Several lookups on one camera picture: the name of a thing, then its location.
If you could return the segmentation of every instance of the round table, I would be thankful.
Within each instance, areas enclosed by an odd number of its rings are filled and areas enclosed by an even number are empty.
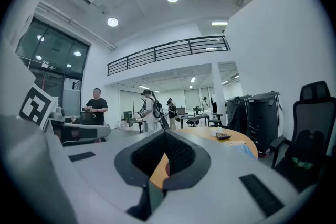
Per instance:
[[[211,127],[191,127],[191,128],[177,129],[176,131],[197,135],[199,137],[203,137],[220,143],[224,141],[245,141],[246,142],[245,145],[252,151],[252,153],[256,156],[256,158],[258,158],[258,151],[256,145],[252,142],[250,138],[248,138],[244,134],[229,129],[223,129],[223,132],[228,135],[231,135],[231,138],[225,140],[218,140],[216,137],[210,135],[211,133],[210,129]],[[169,161],[166,154],[163,154],[161,161],[157,165],[153,175],[150,178],[150,181],[160,189],[162,189],[163,187],[163,181],[166,178],[168,178],[168,175],[166,173],[166,165],[168,162]]]

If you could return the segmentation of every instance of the woman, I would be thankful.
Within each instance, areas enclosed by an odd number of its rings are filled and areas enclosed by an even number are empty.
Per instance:
[[[208,106],[209,104],[206,102],[206,97],[204,97],[202,101],[202,108],[207,108]]]
[[[168,100],[168,111],[169,111],[169,126],[171,130],[176,130],[176,106],[173,103],[173,100]]]

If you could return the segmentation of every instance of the railing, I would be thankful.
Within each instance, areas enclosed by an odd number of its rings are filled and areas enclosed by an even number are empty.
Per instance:
[[[107,64],[107,75],[170,58],[231,50],[224,36],[196,37],[165,43],[125,56]]]

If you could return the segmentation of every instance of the black t-shirt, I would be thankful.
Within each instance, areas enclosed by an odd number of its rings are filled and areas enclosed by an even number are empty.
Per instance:
[[[169,106],[168,109],[171,110],[171,111],[176,111],[176,106],[174,106],[174,105]],[[169,111],[169,118],[170,118],[170,119],[173,118],[173,117],[175,117],[175,115],[176,115],[175,112],[170,112],[170,111]]]
[[[105,109],[107,108],[106,100],[103,98],[99,99],[90,99],[86,106],[91,106],[94,109]],[[104,112],[93,112],[91,115],[96,115],[96,118],[93,117],[93,121],[96,125],[104,125]]]

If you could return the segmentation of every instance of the desk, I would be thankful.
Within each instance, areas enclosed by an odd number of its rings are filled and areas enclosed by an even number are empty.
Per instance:
[[[258,151],[256,145],[252,142],[250,138],[243,135],[242,133],[229,130],[229,129],[223,129],[224,133],[231,135],[230,139],[225,140],[218,140],[216,137],[210,135],[210,127],[193,127],[193,128],[186,128],[186,129],[177,129],[178,132],[188,133],[197,135],[199,137],[203,137],[209,140],[213,140],[216,142],[224,142],[224,141],[237,141],[237,140],[244,140],[246,141],[246,146],[252,151],[254,156],[258,158]],[[150,178],[150,181],[158,188],[162,189],[163,181],[168,178],[168,175],[166,173],[166,165],[168,163],[168,158],[166,154],[163,154],[161,161],[157,165],[153,175]]]
[[[143,120],[143,121],[137,121],[137,120],[129,120],[129,121],[126,121],[127,123],[138,123],[139,124],[139,130],[140,130],[140,133],[141,133],[141,125],[143,122],[146,122],[146,120]]]
[[[206,124],[206,119],[210,119],[210,116],[208,114],[199,114],[199,115],[181,115],[180,120],[181,120],[181,128],[183,128],[183,120],[189,120],[189,119],[201,119],[205,118],[205,124]]]

